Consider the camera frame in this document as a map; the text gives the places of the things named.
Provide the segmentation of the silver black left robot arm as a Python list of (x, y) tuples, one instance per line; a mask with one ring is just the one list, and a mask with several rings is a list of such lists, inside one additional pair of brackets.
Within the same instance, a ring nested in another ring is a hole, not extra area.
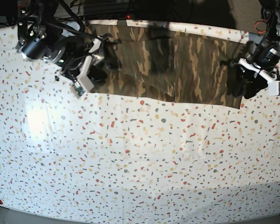
[(261, 22), (265, 30), (259, 43), (248, 41), (237, 57), (221, 64), (227, 65), (227, 93), (235, 98), (250, 99), (259, 91), (268, 89), (270, 96), (280, 96), (280, 0), (261, 0)]

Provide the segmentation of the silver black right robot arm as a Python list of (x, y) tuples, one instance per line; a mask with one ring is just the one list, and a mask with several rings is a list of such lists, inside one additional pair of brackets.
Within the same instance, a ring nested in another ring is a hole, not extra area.
[(17, 52), (26, 61), (43, 60), (57, 65), (59, 75), (71, 81), (70, 90), (80, 98), (106, 80), (104, 67), (121, 64), (110, 48), (109, 33), (85, 31), (83, 21), (63, 0), (22, 0), (17, 21)]

